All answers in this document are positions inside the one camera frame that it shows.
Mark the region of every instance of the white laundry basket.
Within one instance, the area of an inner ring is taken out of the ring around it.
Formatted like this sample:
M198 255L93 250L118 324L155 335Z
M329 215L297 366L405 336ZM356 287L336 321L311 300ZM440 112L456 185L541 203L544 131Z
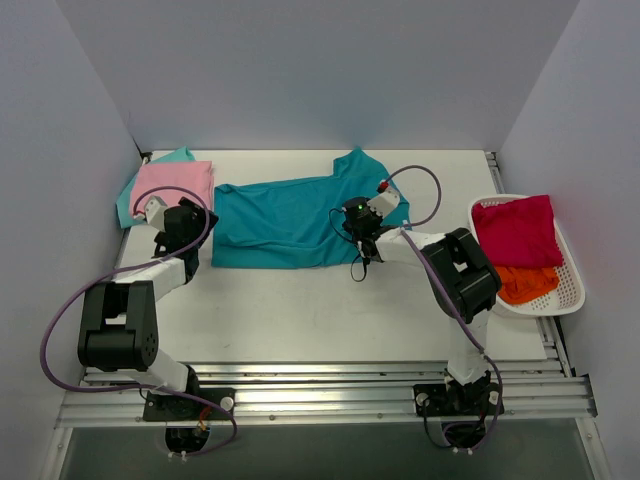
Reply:
M474 205L479 203L484 207L490 207L521 198L527 197L524 195L494 195L491 197L480 197L472 201L469 204L469 224L471 226L471 233L473 233L476 240L478 240L478 234L471 216L471 210ZM558 287L546 295L521 305L509 305L500 297L497 297L493 312L505 317L532 318L566 315L582 307L585 297L584 285L582 284L582 280L576 269L576 264L573 262L569 248L555 220L553 221L553 226L556 231L556 242L564 259L564 264L561 267L555 267L560 280Z

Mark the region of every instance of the table surface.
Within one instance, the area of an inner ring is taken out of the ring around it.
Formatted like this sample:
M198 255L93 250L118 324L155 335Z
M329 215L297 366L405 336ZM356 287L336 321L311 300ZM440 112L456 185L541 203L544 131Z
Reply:
M167 152L155 152L159 158ZM348 151L195 151L211 161L215 185L330 175L332 160ZM392 172L421 164L439 177L438 214L423 232L468 226L469 203L495 194L484 153L469 150L370 150ZM405 172L396 184L411 203L412 220L436 199L431 178ZM155 230L133 227L121 265L148 260ZM449 321L423 269L372 264L354 282L349 265L300 270L211 267L211 236L200 249L200 269L187 286L157 303L160 347L182 362L399 362L444 361ZM535 320L491 314L487 351L498 360L546 358Z

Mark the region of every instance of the teal cloth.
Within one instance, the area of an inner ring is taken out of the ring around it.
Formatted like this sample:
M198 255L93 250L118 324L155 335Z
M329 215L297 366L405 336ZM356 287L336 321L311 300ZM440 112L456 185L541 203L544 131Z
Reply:
M307 268L351 263L356 248L329 224L329 210L353 197L374 197L389 173L362 150L333 161L333 175L214 189L220 218L213 230L215 267ZM340 233L344 215L332 212ZM409 219L409 203L400 205L385 225Z
M174 163L174 162L195 162L196 158L187 147L182 147L175 152L168 153L164 157L154 160L154 163ZM124 190L116 200L116 210L118 211L118 220L120 220L120 228L129 228L134 225L140 225L142 222L134 220L129 214L129 202L131 201L131 191L136 183L138 174L136 173L131 181L127 183Z

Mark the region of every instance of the folded pink cloth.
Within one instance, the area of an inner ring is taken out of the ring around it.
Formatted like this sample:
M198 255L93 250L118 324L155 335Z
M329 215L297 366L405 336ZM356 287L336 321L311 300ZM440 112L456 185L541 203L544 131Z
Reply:
M188 188L198 194L207 204L207 208L211 210L211 191L213 189L212 172L213 167L211 162L148 163L140 168L136 183L133 186L133 190L131 190L129 213L131 213L131 216L135 215L133 206L140 195L152 188L163 186ZM151 195L162 198L170 207L178 205L178 201L182 197L187 197L189 200L200 205L200 202L192 195L176 190L159 190ZM138 203L138 211L144 208L144 204L151 195L145 196L145 198Z

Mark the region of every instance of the purple cable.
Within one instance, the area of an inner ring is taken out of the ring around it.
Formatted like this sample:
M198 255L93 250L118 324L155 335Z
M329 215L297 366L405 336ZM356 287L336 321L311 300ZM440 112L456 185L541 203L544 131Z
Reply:
M478 443L476 443L473 447L471 447L471 450L477 450L487 441L491 433L494 431L496 424L498 423L498 415L500 412L500 406L502 405L502 386L503 386L502 375L500 375L500 370L498 370L498 366L496 365L496 363L491 358L489 358L489 356L484 351L484 347L480 344L480 342L476 340L476 338L473 336L473 333L471 333L471 330L469 330L469 327L467 327L467 324L462 319L460 312L458 312L458 309L453 304L453 301L449 297L449 294L444 288L444 285L442 285L440 278L438 278L438 274L435 272L435 269L431 266L431 263L429 262L429 260L424 255L422 255L422 252L420 252L416 244L413 243L413 240L411 240L411 237L407 234L407 232L404 229L400 229L400 233L402 234L402 236L405 238L405 240L411 247L411 250L413 250L413 252L416 254L418 259L420 260L420 263L422 263L422 265L424 266L424 269L427 271L427 275L429 276L429 278L435 285L436 289L444 299L445 303L447 304L447 307L449 308L449 311L453 313L453 317L457 320L458 325L460 325L460 328L462 329L464 334L467 336L467 338L473 344L473 346L476 347L482 355L484 355L484 358L487 360L489 365L491 365L491 368L493 368L493 371L496 373L496 378L498 380L498 388L499 388L498 403L496 404L496 411L493 415L493 418L491 419L491 423L489 424L487 433L485 433L485 435L482 437L482 439ZM444 428L443 434L445 435L445 438L446 438L446 432L449 430L449 428L451 428L454 425L459 425L459 423L451 424L450 426L447 425L447 427Z
M205 210L208 210L207 208L207 204L204 202L204 200L202 200L202 198L197 195L196 193L192 192L191 190L188 190L186 188L182 188L182 187L175 187L175 186L164 186L164 187L155 187L152 188L150 190L147 190L146 192L144 192L142 195L140 195L140 197L136 200L136 202L133 204L133 211L137 211L137 207L138 204L140 203L140 201L146 197L147 195L150 195L154 192L157 192L159 190L176 190L182 193L186 193L189 194L191 196L193 196L198 203L202 206L202 208L204 208ZM195 239L193 242L191 242L189 245L187 245L186 247L182 247L179 250L176 250L173 253L170 253L169 255L158 259L158 260L152 260L150 262L146 262L146 263L141 263L140 265L132 265L130 267L121 267L121 268L116 268L115 270L110 271L109 273L106 273L104 275L99 276L98 278L95 278L94 280L91 280L90 282L84 284L82 287L80 287L79 290L77 290L73 295L71 295L71 297L69 297L69 299L64 302L64 304L60 307L60 309L56 312L56 314L53 316L53 318L51 319L51 321L49 322L49 325L47 325L47 328L44 331L44 335L42 336L42 341L40 342L40 367L42 368L42 371L44 372L45 376L49 379L49 381L51 381L51 383L53 383L54 385L62 388L63 390L67 390L69 392L74 392L74 393L104 393L104 392L121 392L123 390L133 390L133 389L138 389L138 388L145 388L145 389L150 389L150 390L159 390L171 395L175 395L177 397L182 397L185 398L187 400L193 400L199 403L202 403L203 405L206 405L208 407L211 407L215 410L217 410L218 412L223 413L224 415L227 416L227 418L229 418L229 420L231 421L231 424L233 425L233 433L229 436L229 438L227 438L226 440L210 447L210 448L206 448L204 450L200 450L198 452L193 452L193 453L188 453L186 454L186 456L196 456L196 455L204 455L205 453L209 453L212 452L213 450L217 450L220 447L223 447L225 445L227 445L228 443L230 443L236 436L236 434L238 433L238 424L236 423L235 419L233 418L233 415L231 415L229 412L227 412L224 408L220 407L219 405L216 405L213 402L210 402L209 400L206 400L204 398L200 398L200 397L196 397L195 395L191 395L189 393L184 393L184 392L178 392L178 391L174 391L171 390L169 388L166 387L158 387L156 385L146 385L146 384L133 384L133 385L118 385L118 386L113 386L113 387L79 387L76 385L71 385L68 383L63 382L62 380L60 380L59 378L57 378L54 373L51 371L51 367L49 367L49 363L47 362L47 345L49 344L49 339L51 338L51 334L53 333L53 329L56 327L56 325L58 324L58 322L60 321L60 318L62 318L62 315L64 315L64 313L67 311L67 309L73 304L73 302L75 302L78 297L80 297L80 295L82 295L83 293L85 293L87 290L89 290L91 287L93 287L95 284L97 284L98 282L101 282L102 280L105 280L107 278L110 278L114 275L117 275L119 273L124 273L124 272L131 272L133 270L140 270L143 268L147 268L147 267L151 267L153 265L156 265L160 262L163 262L165 260L168 260L170 258L176 257L178 255L180 255L182 252L186 252L187 250L189 250L190 248L196 246L198 243L200 243L200 241L202 239L205 238L205 236L207 235L207 232L209 231L209 215L205 215L205 224L204 224L204 229L202 230L202 233L198 236L197 239Z
M431 220L433 217L435 217L436 213L438 212L438 209L440 208L440 202L442 201L442 187L440 186L440 180L438 180L438 177L436 177L435 173L433 173L427 167L423 167L422 165L407 165L406 167L399 168L398 170L393 172L391 175L389 175L389 177L387 177L385 182L390 182L391 179L393 177L395 177L397 174L399 174L401 172L404 172L405 170L410 170L410 169L413 169L413 168L417 168L418 170L423 170L423 171L427 172L429 175L431 175L431 177L433 178L433 181L436 182L436 188L438 190L438 200L436 200L436 206L433 207L433 211L431 212L431 214L427 218L425 218L424 220L422 220L420 222L407 223L407 224L405 224L406 227L417 227L418 225L424 225L425 223L427 223L429 220Z

